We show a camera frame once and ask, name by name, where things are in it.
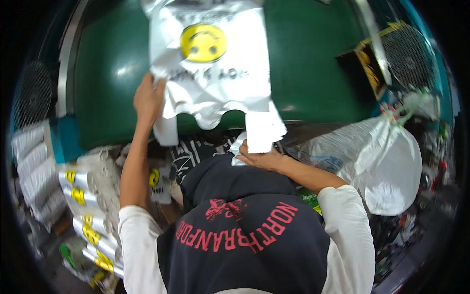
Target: red lettering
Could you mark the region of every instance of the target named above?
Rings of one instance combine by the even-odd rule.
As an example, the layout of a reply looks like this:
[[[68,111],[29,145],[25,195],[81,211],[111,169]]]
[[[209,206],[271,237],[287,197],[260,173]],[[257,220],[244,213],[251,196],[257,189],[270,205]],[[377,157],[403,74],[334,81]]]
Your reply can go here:
[[[276,223],[272,217],[268,216],[267,219],[266,219],[268,222],[270,222],[272,224],[272,226],[268,226],[267,223],[263,223],[263,227],[267,228],[268,230],[271,230],[271,232],[273,232],[274,235],[281,235],[282,232],[284,232],[284,230],[286,229],[286,227],[283,227],[281,226],[280,224]]]
[[[291,216],[295,215],[295,213],[293,213],[292,211],[298,211],[298,209],[295,208],[294,206],[291,206],[289,204],[285,204],[284,202],[279,201],[279,204],[281,204],[282,206],[278,205],[278,206],[276,206],[276,208],[282,209],[283,211],[288,212]]]
[[[181,234],[181,240],[180,240],[181,243],[184,244],[184,242],[186,242],[186,238],[188,237],[188,235],[189,235],[189,233],[192,231],[192,229],[193,229],[193,226],[192,226],[192,225],[190,225],[190,224],[187,224],[187,225],[186,225],[186,227],[185,227],[184,230],[183,230],[183,233]]]
[[[240,245],[241,247],[250,246],[253,253],[255,254],[256,254],[256,250],[255,248],[253,248],[253,245],[256,245],[259,251],[263,250],[263,247],[259,244],[258,240],[256,240],[255,234],[253,232],[250,233],[250,237],[253,239],[252,242],[248,241],[248,237],[246,237],[245,235],[242,235],[242,229],[237,229],[236,234],[238,236],[238,245]]]
[[[176,230],[176,239],[179,240],[181,237],[181,233],[183,232],[184,226],[186,223],[184,221],[180,222],[180,225],[178,226],[178,229]]]
[[[276,215],[276,213],[284,215],[287,219],[284,219],[284,218],[282,218],[282,217]],[[276,220],[281,221],[281,222],[283,222],[283,223],[290,223],[290,222],[292,221],[292,216],[288,215],[287,213],[285,213],[285,212],[283,212],[283,211],[281,211],[281,210],[279,210],[279,209],[273,210],[273,211],[271,212],[271,216],[272,216],[273,218],[275,218]]]
[[[228,231],[225,231],[225,250],[235,249],[235,231],[236,229],[232,229],[232,234],[230,237],[228,236]]]
[[[222,236],[225,234],[225,232],[228,233],[228,231],[223,230],[222,232],[220,232],[218,237],[217,233],[214,233],[214,252],[217,252],[219,250],[220,242],[222,241]]]
[[[207,235],[207,240],[206,240],[205,231],[203,231],[201,233],[201,236],[199,237],[199,240],[197,241],[196,246],[194,246],[194,248],[198,249],[199,245],[202,243],[203,244],[203,250],[207,251],[207,246],[209,245],[209,240],[211,239],[211,237],[212,237],[212,232],[209,232],[209,234]]]
[[[261,235],[263,235],[263,237],[266,239],[266,240],[263,241],[263,244],[264,244],[265,246],[268,246],[269,244],[271,244],[271,243],[273,243],[273,242],[276,241],[276,238],[274,238],[273,236],[268,237],[268,236],[263,232],[263,230],[262,230],[261,228],[257,228],[256,230],[257,230]]]
[[[193,244],[194,244],[194,240],[197,238],[197,235],[199,235],[199,233],[200,233],[201,231],[202,231],[201,229],[197,229],[197,230],[196,230],[196,234],[190,235],[190,236],[188,237],[188,240],[186,241],[185,244],[188,245],[189,247],[192,247]]]

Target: hand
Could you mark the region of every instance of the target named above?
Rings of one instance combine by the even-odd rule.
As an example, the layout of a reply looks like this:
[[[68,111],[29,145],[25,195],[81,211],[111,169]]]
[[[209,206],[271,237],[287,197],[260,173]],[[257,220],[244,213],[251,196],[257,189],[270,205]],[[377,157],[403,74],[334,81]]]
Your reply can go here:
[[[163,90],[166,80],[161,79],[153,88],[153,76],[147,72],[134,95],[134,108],[137,112],[137,124],[152,128],[160,116],[163,104]]]
[[[248,153],[248,143],[246,140],[240,146],[240,153],[237,158],[252,167],[259,167],[269,171],[277,171],[282,162],[287,158],[286,155],[280,154],[273,147],[270,153]]]

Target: clothing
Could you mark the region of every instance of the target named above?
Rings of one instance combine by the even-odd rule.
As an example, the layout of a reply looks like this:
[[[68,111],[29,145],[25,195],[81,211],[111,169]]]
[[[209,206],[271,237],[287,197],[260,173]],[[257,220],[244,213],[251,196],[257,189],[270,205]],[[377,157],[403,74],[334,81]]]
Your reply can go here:
[[[142,208],[121,209],[128,293],[370,293],[374,247],[352,186],[319,193],[323,229],[288,178],[230,160],[187,174],[192,209],[163,234]]]

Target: red logo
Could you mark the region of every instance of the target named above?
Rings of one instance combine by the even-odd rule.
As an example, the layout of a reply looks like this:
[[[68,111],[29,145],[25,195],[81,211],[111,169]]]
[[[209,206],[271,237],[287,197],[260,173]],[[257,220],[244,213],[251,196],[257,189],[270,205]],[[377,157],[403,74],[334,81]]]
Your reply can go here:
[[[225,212],[225,217],[235,217],[236,221],[241,220],[240,213],[248,206],[243,205],[242,200],[238,199],[232,202],[225,202],[222,199],[210,199],[211,207],[206,211],[206,220],[212,222],[216,216]]]

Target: black fabric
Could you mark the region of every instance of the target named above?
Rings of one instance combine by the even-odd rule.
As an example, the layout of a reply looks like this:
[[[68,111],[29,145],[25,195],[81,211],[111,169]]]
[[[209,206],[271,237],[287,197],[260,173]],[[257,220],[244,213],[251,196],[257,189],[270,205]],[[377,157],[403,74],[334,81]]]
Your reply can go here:
[[[192,209],[157,239],[168,293],[320,293],[329,236],[289,179],[216,156],[183,181]]]

